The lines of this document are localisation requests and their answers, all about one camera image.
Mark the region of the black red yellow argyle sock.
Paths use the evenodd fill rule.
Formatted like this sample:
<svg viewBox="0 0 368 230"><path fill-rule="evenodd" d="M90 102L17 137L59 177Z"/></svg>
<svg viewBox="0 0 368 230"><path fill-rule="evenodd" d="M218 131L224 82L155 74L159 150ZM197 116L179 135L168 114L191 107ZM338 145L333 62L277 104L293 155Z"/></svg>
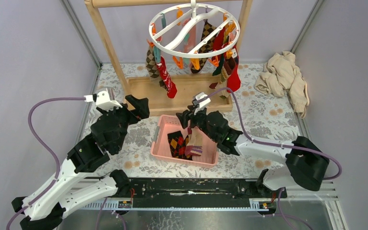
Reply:
<svg viewBox="0 0 368 230"><path fill-rule="evenodd" d="M183 136L181 131L176 131L167 134L168 143L170 146L170 152L173 158L192 160L192 156L186 155L186 145L189 142L189 136Z"/></svg>

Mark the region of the red white patterned sock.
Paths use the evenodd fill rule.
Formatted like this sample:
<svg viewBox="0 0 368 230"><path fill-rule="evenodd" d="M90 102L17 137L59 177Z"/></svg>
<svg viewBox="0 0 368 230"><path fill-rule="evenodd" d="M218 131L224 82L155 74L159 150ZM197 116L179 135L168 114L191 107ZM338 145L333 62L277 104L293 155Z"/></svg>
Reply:
<svg viewBox="0 0 368 230"><path fill-rule="evenodd" d="M167 96L172 99L177 94L177 88L174 82L172 81L170 74L167 71L167 66L164 57L160 57L160 60L161 60L160 63L157 63L156 66L161 76L161 79L163 80L167 88Z"/></svg>

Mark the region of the beige purple striped sock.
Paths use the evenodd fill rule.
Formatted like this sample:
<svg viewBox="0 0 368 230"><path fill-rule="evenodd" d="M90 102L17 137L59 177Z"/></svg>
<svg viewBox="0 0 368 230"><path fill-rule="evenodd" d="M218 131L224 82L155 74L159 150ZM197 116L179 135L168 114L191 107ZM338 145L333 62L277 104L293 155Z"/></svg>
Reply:
<svg viewBox="0 0 368 230"><path fill-rule="evenodd" d="M185 158L215 156L217 153L215 142L211 141L198 128L188 128L188 143L185 146Z"/></svg>

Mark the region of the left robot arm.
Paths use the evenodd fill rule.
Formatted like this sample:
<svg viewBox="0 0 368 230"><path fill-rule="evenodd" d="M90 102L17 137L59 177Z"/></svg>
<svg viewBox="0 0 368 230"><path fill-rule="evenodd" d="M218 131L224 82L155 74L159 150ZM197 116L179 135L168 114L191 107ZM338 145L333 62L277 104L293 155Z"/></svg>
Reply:
<svg viewBox="0 0 368 230"><path fill-rule="evenodd" d="M98 199L132 193L132 185L123 170L114 170L96 183L72 191L81 180L91 177L110 156L122 149L128 127L150 116L148 98L125 97L126 103L114 100L107 91L81 97L93 102L101 116L91 125L91 132L68 152L64 161L53 155L55 173L29 196L12 201L23 230L53 230L71 213Z"/></svg>

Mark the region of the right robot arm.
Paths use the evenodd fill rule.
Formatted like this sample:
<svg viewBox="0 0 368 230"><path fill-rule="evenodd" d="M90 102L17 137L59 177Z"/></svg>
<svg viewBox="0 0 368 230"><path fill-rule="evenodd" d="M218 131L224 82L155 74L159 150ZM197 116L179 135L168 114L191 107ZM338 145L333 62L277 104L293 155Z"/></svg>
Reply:
<svg viewBox="0 0 368 230"><path fill-rule="evenodd" d="M227 155L253 156L283 164L282 168L260 174L255 185L259 196L268 197L275 190L292 185L319 191L322 185L329 160L306 137L299 136L283 143L248 137L245 132L230 127L219 111L195 113L185 110L176 116L183 128L196 127Z"/></svg>

